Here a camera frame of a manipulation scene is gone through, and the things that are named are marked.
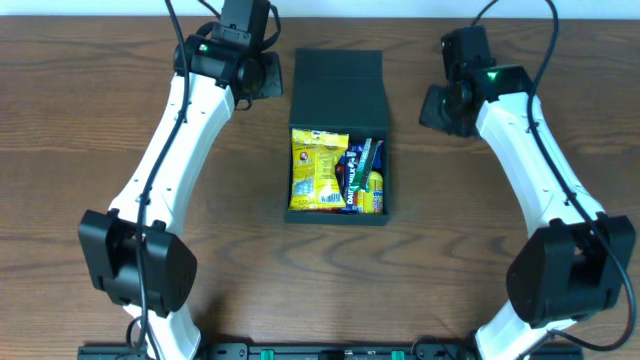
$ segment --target snack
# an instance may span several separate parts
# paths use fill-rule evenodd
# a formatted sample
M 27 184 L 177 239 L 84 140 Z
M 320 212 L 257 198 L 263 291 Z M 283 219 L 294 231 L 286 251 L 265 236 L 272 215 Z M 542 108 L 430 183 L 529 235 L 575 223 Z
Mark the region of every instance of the snack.
M 364 143 L 360 160 L 358 160 L 358 170 L 356 171 L 353 184 L 351 184 L 351 190 L 364 190 L 369 192 L 369 173 L 373 167 L 373 160 L 381 146 L 382 140 L 378 140 L 374 143 L 371 138 L 367 139 Z
M 373 158 L 373 170 L 375 171 L 382 171 L 382 158 L 381 158 L 381 154 L 382 154 L 382 145 L 381 144 L 378 147 L 378 151 L 376 152 L 375 157 Z M 349 149 L 347 151 L 353 151 L 356 154 L 358 154 L 358 159 L 360 158 L 360 154 L 362 154 L 362 148 L 364 147 L 364 144 L 351 144 L 349 145 Z M 344 164 L 345 163 L 345 154 L 342 155 L 342 157 L 340 158 L 340 164 Z
M 356 206 L 356 193 L 351 190 L 351 185 L 356 175 L 356 169 L 358 167 L 358 154 L 354 151 L 345 152 L 345 165 L 344 165 L 344 180 L 343 180 L 343 196 L 345 207 L 342 208 L 342 213 L 353 214 L 358 212 Z
M 358 191 L 359 214 L 382 214 L 382 175 L 377 171 L 369 174 L 370 192 Z
M 345 207 L 335 166 L 349 145 L 349 135 L 291 130 L 293 181 L 289 210 Z

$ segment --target green connector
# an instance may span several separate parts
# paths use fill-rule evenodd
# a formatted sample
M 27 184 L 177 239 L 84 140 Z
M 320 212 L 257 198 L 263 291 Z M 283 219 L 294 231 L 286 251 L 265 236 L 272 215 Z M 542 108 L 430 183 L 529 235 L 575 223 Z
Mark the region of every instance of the green connector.
M 404 351 L 392 351 L 391 360 L 404 360 Z
M 262 350 L 260 352 L 260 360 L 274 360 L 275 357 L 276 354 L 273 350 Z

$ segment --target white wall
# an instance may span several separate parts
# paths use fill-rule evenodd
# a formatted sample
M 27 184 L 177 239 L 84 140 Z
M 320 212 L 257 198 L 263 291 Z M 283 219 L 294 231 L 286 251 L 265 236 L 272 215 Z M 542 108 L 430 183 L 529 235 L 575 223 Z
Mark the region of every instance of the white wall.
M 474 17 L 489 0 L 272 0 L 283 17 Z M 218 10 L 223 0 L 210 0 Z M 565 19 L 640 19 L 640 0 L 555 0 Z M 173 0 L 179 15 L 207 15 Z M 166 15 L 162 0 L 0 0 L 0 15 Z M 549 17 L 544 0 L 501 0 L 487 17 Z

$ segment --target candy bar wrapper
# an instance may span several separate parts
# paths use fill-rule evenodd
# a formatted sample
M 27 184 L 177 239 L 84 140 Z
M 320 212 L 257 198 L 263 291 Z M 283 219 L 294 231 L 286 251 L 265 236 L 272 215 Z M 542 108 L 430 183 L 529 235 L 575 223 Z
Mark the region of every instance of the candy bar wrapper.
M 344 214 L 356 214 L 358 212 L 356 192 L 351 189 L 358 169 L 358 153 L 355 151 L 345 152 L 343 197 L 346 206 L 342 208 Z

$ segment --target cable clip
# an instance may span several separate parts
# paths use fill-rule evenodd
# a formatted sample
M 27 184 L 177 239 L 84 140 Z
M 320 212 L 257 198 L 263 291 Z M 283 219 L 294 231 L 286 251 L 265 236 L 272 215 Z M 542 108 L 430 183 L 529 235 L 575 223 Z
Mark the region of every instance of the cable clip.
M 536 129 L 538 126 L 540 125 L 539 122 L 534 121 L 532 125 L 530 125 L 526 131 L 527 134 L 529 134 L 531 132 L 531 129 Z
M 566 194 L 567 194 L 567 199 L 564 201 L 564 205 L 569 206 L 569 203 L 571 202 L 571 200 L 574 200 L 578 196 L 578 194 L 574 193 L 573 191 Z

